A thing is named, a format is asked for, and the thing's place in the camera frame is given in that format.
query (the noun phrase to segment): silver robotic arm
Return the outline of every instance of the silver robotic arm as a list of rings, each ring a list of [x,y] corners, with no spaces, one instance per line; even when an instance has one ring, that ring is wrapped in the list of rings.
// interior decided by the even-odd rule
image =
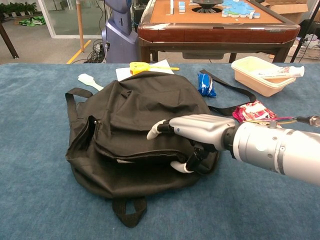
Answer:
[[[299,122],[320,127],[320,117],[300,117]],[[186,163],[172,162],[182,173],[192,173],[206,152],[228,150],[233,158],[282,175],[320,186],[320,134],[261,125],[231,118],[195,114],[156,123],[147,135],[152,140],[161,133],[174,133],[199,143],[194,157]]]

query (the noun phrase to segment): yellow spatula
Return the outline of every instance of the yellow spatula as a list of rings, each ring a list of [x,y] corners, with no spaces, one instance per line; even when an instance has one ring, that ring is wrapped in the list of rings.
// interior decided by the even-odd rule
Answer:
[[[133,61],[130,64],[130,71],[133,75],[141,73],[143,71],[149,71],[150,69],[171,69],[174,71],[179,71],[178,67],[168,67],[168,66],[154,66],[146,62]]]

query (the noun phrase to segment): plastic container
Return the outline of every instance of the plastic container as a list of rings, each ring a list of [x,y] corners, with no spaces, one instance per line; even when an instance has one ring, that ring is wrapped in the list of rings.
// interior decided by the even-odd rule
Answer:
[[[265,97],[270,97],[280,92],[285,86],[297,79],[296,77],[264,79],[254,75],[252,72],[258,69],[278,68],[277,65],[255,56],[247,56],[236,60],[231,64],[231,67],[234,69],[236,81]]]

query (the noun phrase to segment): floor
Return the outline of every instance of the floor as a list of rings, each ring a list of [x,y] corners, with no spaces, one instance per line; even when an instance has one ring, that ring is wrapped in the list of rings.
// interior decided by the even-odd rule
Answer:
[[[22,26],[15,24],[13,20],[3,23],[12,44],[19,55],[19,59],[13,59],[3,39],[0,37],[0,65],[7,63],[44,63],[44,64],[65,64],[74,54],[80,49],[79,39],[52,39],[50,37],[46,25],[42,26]],[[75,60],[75,64],[81,64],[93,49],[93,42],[96,39],[91,39],[91,43]],[[167,59],[169,63],[228,63],[230,54],[224,55],[223,59],[184,59],[181,53],[176,52],[159,52],[159,61]],[[268,54],[257,53],[240,53],[237,59],[247,56],[257,56],[266,61],[272,62]],[[291,57],[286,58],[286,63],[289,63]],[[319,63],[318,60],[304,58],[301,63]]]

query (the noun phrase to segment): black strap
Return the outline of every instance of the black strap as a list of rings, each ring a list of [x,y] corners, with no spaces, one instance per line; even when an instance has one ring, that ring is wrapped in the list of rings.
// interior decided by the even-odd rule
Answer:
[[[93,96],[92,92],[79,87],[75,87],[65,94],[68,117],[70,122],[76,120],[78,117],[74,95],[77,95],[79,97],[84,97],[86,99]]]
[[[257,99],[257,97],[253,93],[249,92],[248,90],[242,89],[242,88],[239,88],[239,87],[235,87],[235,86],[231,86],[230,84],[222,81],[220,78],[218,78],[217,76],[211,74],[210,72],[208,72],[205,69],[201,70],[200,73],[208,74],[217,83],[227,87],[228,89],[236,91],[236,92],[238,92],[240,94],[246,95],[250,99],[250,101],[248,101],[248,102],[245,102],[245,103],[242,103],[242,104],[239,104],[239,105],[236,105],[236,106],[226,107],[226,108],[208,106],[211,111],[216,111],[216,112],[218,112],[218,113],[220,113],[220,114],[222,114],[224,116],[232,116],[232,113],[235,111],[236,107],[244,105],[244,104],[248,104],[248,103],[253,103]]]
[[[143,214],[147,209],[147,200],[143,197],[133,198],[135,213],[126,214],[126,205],[129,199],[116,198],[112,201],[112,209],[120,221],[128,228],[133,228],[138,225]]]

